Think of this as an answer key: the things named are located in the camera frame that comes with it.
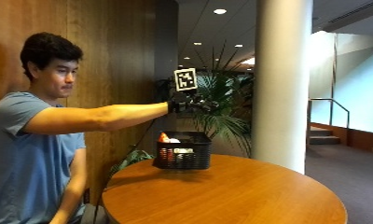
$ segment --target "gray t-shirt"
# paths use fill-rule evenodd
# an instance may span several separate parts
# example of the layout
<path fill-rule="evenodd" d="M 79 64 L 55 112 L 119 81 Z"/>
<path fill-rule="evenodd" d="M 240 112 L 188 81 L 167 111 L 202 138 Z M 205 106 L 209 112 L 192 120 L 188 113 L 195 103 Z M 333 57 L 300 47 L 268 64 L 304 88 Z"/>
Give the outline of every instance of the gray t-shirt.
<path fill-rule="evenodd" d="M 51 221 L 69 180 L 75 151 L 85 149 L 83 133 L 22 131 L 48 107 L 28 92 L 12 92 L 0 100 L 0 223 Z M 81 203 L 75 216 L 83 211 Z"/>

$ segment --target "man's right arm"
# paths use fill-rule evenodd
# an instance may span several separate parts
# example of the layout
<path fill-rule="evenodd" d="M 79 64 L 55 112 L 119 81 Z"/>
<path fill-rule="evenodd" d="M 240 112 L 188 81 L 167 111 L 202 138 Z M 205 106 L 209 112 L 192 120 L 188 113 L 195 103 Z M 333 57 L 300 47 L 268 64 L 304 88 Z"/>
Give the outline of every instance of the man's right arm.
<path fill-rule="evenodd" d="M 168 114 L 168 103 L 108 105 L 99 108 L 50 107 L 28 121 L 26 133 L 61 134 L 115 131 Z"/>

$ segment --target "round wooden table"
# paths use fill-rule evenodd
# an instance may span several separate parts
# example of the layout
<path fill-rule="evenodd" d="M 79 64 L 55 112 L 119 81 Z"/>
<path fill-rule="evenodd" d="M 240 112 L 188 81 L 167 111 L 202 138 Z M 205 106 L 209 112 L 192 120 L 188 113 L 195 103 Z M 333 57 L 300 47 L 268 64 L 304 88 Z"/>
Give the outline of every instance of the round wooden table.
<path fill-rule="evenodd" d="M 115 223 L 346 223 L 333 191 L 281 166 L 224 155 L 212 155 L 206 170 L 163 170 L 152 162 L 112 176 L 103 206 Z"/>

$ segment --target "nose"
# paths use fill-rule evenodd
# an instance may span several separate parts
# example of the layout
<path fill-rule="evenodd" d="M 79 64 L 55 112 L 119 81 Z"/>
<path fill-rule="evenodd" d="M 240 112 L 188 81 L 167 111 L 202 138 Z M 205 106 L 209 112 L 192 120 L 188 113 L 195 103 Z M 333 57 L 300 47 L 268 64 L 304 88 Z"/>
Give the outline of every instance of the nose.
<path fill-rule="evenodd" d="M 65 74 L 65 83 L 72 83 L 73 81 L 75 81 L 75 76 L 69 72 L 69 73 Z"/>

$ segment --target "dark hair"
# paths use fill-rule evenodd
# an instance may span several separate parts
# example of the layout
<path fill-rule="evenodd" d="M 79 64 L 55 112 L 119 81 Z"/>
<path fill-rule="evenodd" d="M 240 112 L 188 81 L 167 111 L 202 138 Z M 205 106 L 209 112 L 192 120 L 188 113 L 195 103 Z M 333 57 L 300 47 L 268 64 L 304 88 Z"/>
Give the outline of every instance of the dark hair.
<path fill-rule="evenodd" d="M 60 35 L 46 32 L 35 34 L 28 37 L 20 53 L 24 74 L 28 80 L 32 80 L 28 62 L 35 63 L 39 69 L 44 69 L 54 59 L 79 61 L 83 56 L 83 50 Z"/>

